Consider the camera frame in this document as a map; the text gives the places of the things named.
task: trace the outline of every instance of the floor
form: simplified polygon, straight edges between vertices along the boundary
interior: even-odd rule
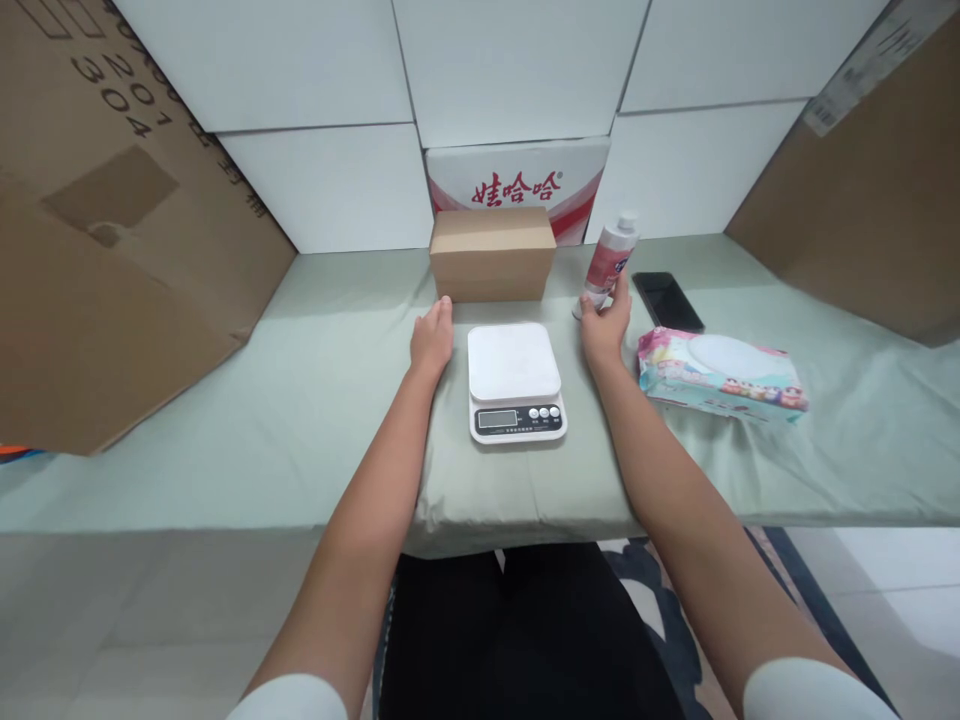
[[[791,536],[904,718],[960,718],[960,530]],[[223,718],[319,533],[0,537],[0,718]]]

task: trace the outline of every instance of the white tube cap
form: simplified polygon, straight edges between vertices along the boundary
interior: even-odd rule
[[[617,227],[627,232],[633,232],[639,219],[640,216],[633,210],[624,210],[620,213],[620,218],[617,220]]]

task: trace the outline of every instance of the patterned rug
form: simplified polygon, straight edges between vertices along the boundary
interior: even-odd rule
[[[745,531],[767,568],[793,599],[800,612],[820,630],[837,655],[860,680],[893,708],[786,531],[772,527],[751,527],[745,528]],[[687,625],[670,578],[650,540],[631,538],[606,540],[597,544],[643,618],[647,632],[667,668],[687,720],[736,720],[713,668]],[[380,679],[392,612],[391,591],[373,677],[367,687],[367,696],[360,714],[362,720],[377,717]]]

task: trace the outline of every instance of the pink toothpaste tube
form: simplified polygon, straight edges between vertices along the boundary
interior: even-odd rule
[[[593,251],[593,260],[590,261],[590,269],[587,270],[587,280],[580,293],[589,296],[597,310],[603,307],[603,303],[610,296],[617,278],[633,253],[633,248],[637,246],[640,232],[636,225],[635,212],[622,212],[616,225],[608,223],[600,233],[597,249]],[[573,316],[577,320],[582,319],[579,299],[573,306]]]

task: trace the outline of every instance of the lap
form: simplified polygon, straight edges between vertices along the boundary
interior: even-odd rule
[[[682,716],[596,544],[505,554],[401,559],[384,718]]]

